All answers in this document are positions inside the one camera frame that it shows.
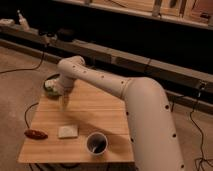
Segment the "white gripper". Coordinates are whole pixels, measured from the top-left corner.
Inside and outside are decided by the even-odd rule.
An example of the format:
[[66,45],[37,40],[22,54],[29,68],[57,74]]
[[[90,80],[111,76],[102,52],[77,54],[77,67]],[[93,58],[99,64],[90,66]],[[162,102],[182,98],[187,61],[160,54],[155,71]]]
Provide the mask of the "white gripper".
[[69,104],[69,96],[68,94],[71,93],[72,88],[71,87],[64,87],[59,83],[58,78],[54,78],[56,80],[55,87],[53,89],[50,89],[50,93],[55,96],[61,96],[59,101],[61,104],[61,109],[65,110]]

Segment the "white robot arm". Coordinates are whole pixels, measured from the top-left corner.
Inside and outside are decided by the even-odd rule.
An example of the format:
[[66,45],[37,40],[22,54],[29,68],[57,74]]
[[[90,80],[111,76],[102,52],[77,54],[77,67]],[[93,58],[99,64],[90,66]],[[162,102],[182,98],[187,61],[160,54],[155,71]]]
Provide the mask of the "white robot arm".
[[137,171],[185,171],[169,101],[157,81],[90,69],[80,56],[60,60],[57,68],[55,87],[62,96],[80,79],[124,101]]

